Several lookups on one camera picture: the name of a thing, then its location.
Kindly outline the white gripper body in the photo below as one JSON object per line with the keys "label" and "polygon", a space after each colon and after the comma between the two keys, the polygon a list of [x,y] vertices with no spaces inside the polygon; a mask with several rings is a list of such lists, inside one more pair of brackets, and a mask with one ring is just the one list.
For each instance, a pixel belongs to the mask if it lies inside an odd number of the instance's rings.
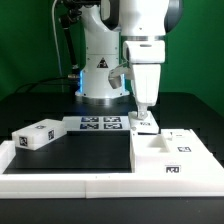
{"label": "white gripper body", "polygon": [[161,64],[165,62],[165,42],[125,41],[123,56],[131,70],[136,104],[154,106],[158,97]]}

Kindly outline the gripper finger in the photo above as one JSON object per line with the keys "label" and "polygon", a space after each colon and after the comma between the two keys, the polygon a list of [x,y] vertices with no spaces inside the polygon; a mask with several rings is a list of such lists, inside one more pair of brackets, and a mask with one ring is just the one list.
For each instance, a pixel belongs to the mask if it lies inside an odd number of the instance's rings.
{"label": "gripper finger", "polygon": [[147,107],[145,105],[138,105],[137,106],[137,117],[140,119],[140,120],[144,120],[147,118],[148,116],[148,111],[147,111]]}

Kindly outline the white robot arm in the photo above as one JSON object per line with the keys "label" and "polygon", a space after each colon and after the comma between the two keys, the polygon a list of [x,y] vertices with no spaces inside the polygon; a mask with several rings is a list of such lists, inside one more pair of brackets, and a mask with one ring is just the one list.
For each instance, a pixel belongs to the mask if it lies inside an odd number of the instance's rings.
{"label": "white robot arm", "polygon": [[111,101],[126,94],[129,79],[136,120],[156,104],[163,37],[180,21],[182,0],[56,0],[67,8],[59,17],[76,81],[76,95]]}

